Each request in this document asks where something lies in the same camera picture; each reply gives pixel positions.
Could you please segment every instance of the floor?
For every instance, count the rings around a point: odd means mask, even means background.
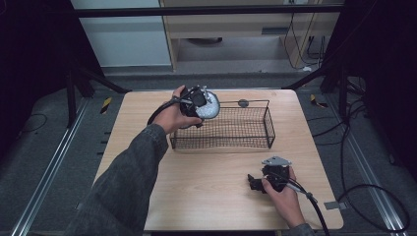
[[[319,48],[318,40],[313,41],[310,56],[314,57],[314,52]],[[309,62],[317,62],[317,59],[309,59],[307,54],[304,57]],[[131,75],[108,75],[107,79],[134,90],[175,89],[181,84],[207,85],[213,89],[279,89],[317,68],[318,65],[309,65],[307,68],[293,69],[277,37],[224,38],[220,43],[212,43],[209,39],[184,39],[175,71],[150,72],[147,68]],[[352,80],[363,85],[360,79]],[[320,82],[318,78],[297,89],[313,135],[339,122],[337,90],[322,94]],[[9,235],[13,229],[20,229],[18,226],[26,226],[28,235],[60,235],[74,216],[78,203],[92,184],[123,99],[123,94],[97,83],[92,84],[96,89],[93,98],[80,98],[79,95],[77,98],[77,104],[81,107],[79,112],[83,116],[80,126],[74,130],[62,158],[54,162],[59,168],[50,173],[47,188],[36,196],[39,203],[32,206],[29,203],[32,203],[30,199],[33,193],[39,193],[36,186],[43,180],[42,176],[54,159],[55,150],[68,132],[65,128],[67,110],[64,90],[50,94],[35,105],[33,115],[11,148],[10,161],[0,166],[0,235]],[[312,94],[316,96],[317,103],[311,102]],[[105,114],[100,114],[107,97],[112,97],[109,109]],[[349,94],[348,101],[353,104],[358,98],[356,94]],[[334,194],[340,196],[343,193],[340,176],[340,166],[343,166],[347,187],[375,183],[393,192],[411,216],[406,233],[396,235],[417,235],[417,185],[403,167],[389,163],[389,153],[381,137],[367,116],[366,108],[362,110],[360,106],[360,102],[353,106],[353,110],[360,110],[351,117],[350,134],[344,142],[343,151],[339,142],[346,126],[338,126],[325,135],[315,137]],[[350,200],[368,218],[383,227],[389,222],[385,210],[391,207],[402,223],[406,221],[398,204],[392,199],[385,199],[380,192],[361,189],[352,193]],[[351,204],[347,205],[348,209],[341,211],[344,226],[332,230],[331,235],[391,235],[366,222]],[[25,214],[25,209],[32,209],[32,214]]]

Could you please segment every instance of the black metal pole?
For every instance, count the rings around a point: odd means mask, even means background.
[[[232,14],[274,14],[274,13],[332,13],[347,10],[343,4],[314,5],[244,5],[204,7],[162,7],[122,9],[79,9],[74,11],[51,11],[49,15],[77,16],[79,18],[145,17],[145,16],[186,16],[186,15],[232,15]]]

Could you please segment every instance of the person's right hand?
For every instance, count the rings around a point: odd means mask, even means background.
[[[291,166],[289,167],[289,177],[295,180],[294,170]],[[262,179],[262,183],[265,191],[272,199],[276,211],[278,211],[278,213],[285,219],[290,228],[306,222],[303,213],[301,212],[297,193],[294,190],[285,187],[279,193],[272,187],[268,180]]]

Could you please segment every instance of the gray floor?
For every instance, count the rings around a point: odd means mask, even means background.
[[[135,75],[113,74],[109,75],[108,79],[119,86],[135,90],[175,89],[182,84],[189,87],[207,85],[212,89],[278,89],[298,81],[308,73],[291,68],[276,37],[224,38],[220,43],[183,40],[181,47],[175,72],[152,72],[146,68],[143,72],[134,73]],[[318,44],[314,43],[312,51],[318,48]],[[311,68],[315,70],[317,66],[313,65]],[[320,81],[316,79],[297,90],[312,134],[324,131],[338,122],[336,112],[331,107],[335,104],[337,92],[321,94],[318,89]],[[112,129],[123,99],[123,94],[115,93],[97,83],[93,85],[96,88],[95,96],[87,99],[85,117],[33,220],[30,228],[32,234],[60,234],[77,211],[77,203],[87,194],[92,184],[105,150],[108,132]],[[319,102],[325,102],[330,107],[323,108],[312,104],[311,94],[315,94]],[[99,114],[104,99],[109,96],[112,97],[112,102],[107,113]],[[357,98],[357,95],[349,95],[351,102]],[[78,104],[82,102],[82,99],[78,98]],[[44,116],[31,116],[24,130],[38,129],[22,133],[10,151],[11,161],[2,165],[0,169],[0,232],[5,235],[8,235],[22,215],[65,133],[65,91],[60,90],[41,99],[35,105],[33,114]],[[351,187],[366,181],[361,163],[355,157],[358,155],[355,144],[358,144],[359,155],[365,157],[381,186],[395,193],[407,207],[412,219],[408,235],[417,235],[417,185],[403,167],[389,163],[387,150],[366,114],[366,111],[361,112],[351,120],[350,140],[345,143],[343,153],[346,185]],[[339,142],[342,132],[341,128],[337,128],[315,138],[336,196],[343,192],[340,178],[340,144],[330,144]],[[354,205],[363,210],[369,218],[385,225],[369,190],[358,190],[350,196]],[[339,230],[332,230],[331,235],[389,235],[365,222],[352,207],[343,210],[342,215],[344,226]]]

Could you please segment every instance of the person's left hand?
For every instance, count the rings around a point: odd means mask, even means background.
[[[185,86],[181,86],[176,89],[172,95],[180,96],[181,91]],[[166,109],[162,110],[153,120],[152,124],[157,124],[163,128],[165,134],[171,134],[178,130],[180,127],[192,126],[202,123],[202,119],[198,117],[188,117],[181,113],[180,105],[178,103],[173,104]]]

